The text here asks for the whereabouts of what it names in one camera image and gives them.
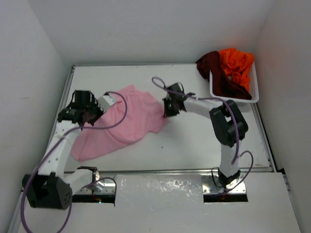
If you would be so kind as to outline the pink t-shirt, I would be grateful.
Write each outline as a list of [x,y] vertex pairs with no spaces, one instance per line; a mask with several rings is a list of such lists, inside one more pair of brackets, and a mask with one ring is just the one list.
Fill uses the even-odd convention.
[[117,91],[126,100],[127,114],[111,129],[92,130],[86,123],[71,148],[71,156],[86,161],[115,152],[140,141],[147,133],[158,133],[166,123],[162,105],[149,92],[129,85]]

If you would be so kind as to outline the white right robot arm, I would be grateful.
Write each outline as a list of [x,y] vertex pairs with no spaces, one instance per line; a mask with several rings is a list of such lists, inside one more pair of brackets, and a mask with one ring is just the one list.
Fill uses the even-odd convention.
[[214,134],[221,144],[221,163],[218,170],[219,184],[227,185],[238,179],[239,146],[248,131],[248,125],[233,100],[197,100],[167,94],[163,99],[164,117],[174,117],[181,111],[195,113],[211,120]]

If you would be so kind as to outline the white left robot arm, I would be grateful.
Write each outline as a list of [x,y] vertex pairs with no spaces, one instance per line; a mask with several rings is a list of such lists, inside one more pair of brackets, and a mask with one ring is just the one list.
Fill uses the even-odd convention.
[[82,127],[87,123],[94,125],[115,102],[108,94],[96,98],[90,91],[73,92],[68,106],[58,114],[55,132],[42,162],[34,174],[26,174],[22,180],[31,207],[66,210],[73,196],[92,182],[93,169],[79,168],[65,177],[65,166]]

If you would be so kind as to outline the dark red t-shirt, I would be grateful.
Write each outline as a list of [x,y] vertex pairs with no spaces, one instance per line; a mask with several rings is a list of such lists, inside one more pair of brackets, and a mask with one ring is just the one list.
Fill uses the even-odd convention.
[[252,96],[245,87],[230,80],[221,67],[221,57],[218,51],[212,51],[196,61],[200,75],[210,82],[209,74],[212,74],[212,91],[216,96],[251,100]]

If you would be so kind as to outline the orange t-shirt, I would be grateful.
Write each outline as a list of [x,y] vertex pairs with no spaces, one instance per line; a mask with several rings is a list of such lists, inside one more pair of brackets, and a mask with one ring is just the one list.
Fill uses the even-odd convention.
[[228,48],[219,51],[221,67],[225,74],[232,78],[233,82],[250,90],[249,71],[254,63],[252,53],[237,50],[236,48]]

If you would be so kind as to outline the white plastic basket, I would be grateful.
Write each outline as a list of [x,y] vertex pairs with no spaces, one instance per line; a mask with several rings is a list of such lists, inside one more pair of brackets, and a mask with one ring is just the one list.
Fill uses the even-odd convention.
[[222,96],[217,96],[216,94],[214,94],[214,92],[213,92],[213,75],[212,75],[211,71],[209,72],[209,92],[210,92],[210,95],[213,98],[221,98],[223,100],[233,100],[237,103],[238,106],[245,106],[247,104],[257,103],[259,101],[259,88],[258,88],[258,80],[257,80],[255,63],[252,64],[250,71],[248,73],[248,76],[250,78],[249,93],[252,97],[250,100],[222,97]]

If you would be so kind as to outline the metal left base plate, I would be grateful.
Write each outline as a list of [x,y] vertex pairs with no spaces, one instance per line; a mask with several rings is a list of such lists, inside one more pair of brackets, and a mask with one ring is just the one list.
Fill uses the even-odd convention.
[[113,194],[115,195],[117,192],[117,183],[114,177],[102,177],[98,180],[91,182],[89,184],[84,184],[82,187],[78,188],[73,192],[75,195],[79,193],[81,190],[88,189],[92,190],[96,194]]

